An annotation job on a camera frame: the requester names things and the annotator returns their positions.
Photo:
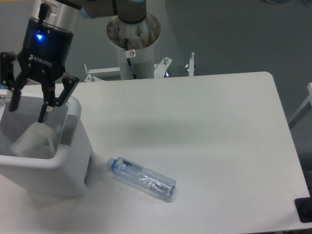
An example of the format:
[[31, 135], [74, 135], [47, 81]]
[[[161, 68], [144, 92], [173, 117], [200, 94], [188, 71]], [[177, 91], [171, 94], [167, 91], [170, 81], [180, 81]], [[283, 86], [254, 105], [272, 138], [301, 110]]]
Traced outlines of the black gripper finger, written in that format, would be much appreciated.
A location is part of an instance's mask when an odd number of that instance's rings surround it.
[[22, 63], [21, 72], [14, 77], [14, 63], [18, 61], [18, 55], [13, 52], [1, 52], [0, 54], [0, 82], [7, 86], [8, 90], [12, 92], [9, 111], [17, 110], [21, 90], [27, 83], [27, 77], [30, 74], [33, 66], [31, 62]]
[[79, 83], [79, 79], [75, 76], [71, 76], [67, 73], [63, 73], [62, 84], [63, 90], [61, 94], [55, 96], [55, 81], [50, 81], [48, 73], [42, 70], [43, 80], [41, 82], [41, 90], [43, 92], [43, 105], [38, 118], [39, 123], [43, 123], [47, 118], [48, 106], [49, 107], [60, 107], [67, 102], [74, 89]]

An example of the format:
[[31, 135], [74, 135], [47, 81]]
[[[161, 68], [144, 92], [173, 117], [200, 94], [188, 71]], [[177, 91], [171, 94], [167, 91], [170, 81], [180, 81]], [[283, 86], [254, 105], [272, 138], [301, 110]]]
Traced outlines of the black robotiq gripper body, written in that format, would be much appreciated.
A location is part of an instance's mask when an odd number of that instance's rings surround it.
[[30, 18], [22, 45], [18, 53], [21, 72], [29, 79], [41, 83], [45, 70], [47, 80], [53, 83], [65, 72], [65, 61], [74, 34], [52, 27], [47, 23], [38, 26], [38, 21]]

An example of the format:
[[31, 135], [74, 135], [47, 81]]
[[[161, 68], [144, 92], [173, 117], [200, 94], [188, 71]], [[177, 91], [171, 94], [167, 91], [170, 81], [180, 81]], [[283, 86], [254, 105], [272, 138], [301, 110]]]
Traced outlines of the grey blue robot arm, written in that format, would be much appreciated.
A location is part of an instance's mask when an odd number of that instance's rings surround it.
[[144, 0], [35, 1], [22, 50], [0, 54], [0, 82], [12, 93], [10, 112], [18, 109], [21, 90], [29, 80], [41, 84], [43, 92], [39, 123], [69, 99], [79, 79], [65, 72], [65, 61], [81, 11], [91, 18], [118, 16], [127, 24], [140, 23], [147, 16]]

